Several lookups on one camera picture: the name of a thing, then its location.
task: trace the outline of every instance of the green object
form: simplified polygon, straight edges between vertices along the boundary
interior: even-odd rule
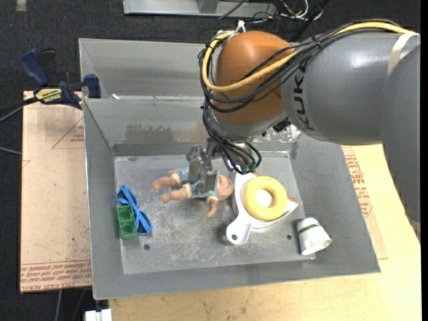
[[[137,235],[135,227],[134,210],[130,205],[116,208],[119,220],[119,230],[122,239],[128,239]]]

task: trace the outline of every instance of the blue clamp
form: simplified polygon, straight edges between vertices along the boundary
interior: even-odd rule
[[[99,80],[94,74],[86,75],[83,81],[72,84],[71,86],[67,85],[64,81],[56,81],[54,56],[54,50],[39,52],[38,49],[33,48],[23,54],[19,59],[25,73],[33,78],[39,85],[38,88],[33,91],[34,99],[32,100],[34,100],[34,102],[38,100],[42,104],[65,104],[81,109],[82,100],[74,91],[84,86],[88,87],[90,98],[101,98]],[[42,68],[40,60],[42,60],[48,71]]]
[[[134,209],[135,227],[139,235],[149,235],[152,233],[152,223],[147,215],[138,209],[138,200],[134,193],[125,185],[119,187],[116,194],[116,200],[120,206],[130,205]]]

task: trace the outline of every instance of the gray carpet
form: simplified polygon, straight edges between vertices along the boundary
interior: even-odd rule
[[[233,18],[124,16],[122,2],[27,0],[27,11],[16,12],[16,0],[0,0],[0,109],[19,103],[23,90],[36,88],[19,65],[20,56],[32,47],[54,48],[61,70],[77,82],[80,37],[205,43],[218,29],[236,23]],[[331,0],[300,39],[364,18],[391,19],[420,33],[421,0]],[[261,28],[287,37],[293,27],[266,23]],[[20,151],[21,130],[21,113],[0,123],[0,147]],[[20,156],[0,150],[0,320],[54,320],[58,292],[19,293],[20,188]],[[59,320],[70,320],[73,314],[80,320],[82,311],[96,308],[96,303],[91,291],[64,290],[60,307]]]

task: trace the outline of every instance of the yellow clamp label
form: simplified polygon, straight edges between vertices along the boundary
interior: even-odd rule
[[[52,102],[61,98],[61,90],[58,88],[44,88],[35,93],[35,97],[45,103]]]

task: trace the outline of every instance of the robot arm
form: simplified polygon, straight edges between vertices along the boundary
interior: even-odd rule
[[[253,172],[261,157],[252,140],[284,120],[318,140],[383,144],[407,215],[420,223],[419,63],[420,35],[388,21],[296,45],[261,31],[219,32],[200,55],[211,153]]]

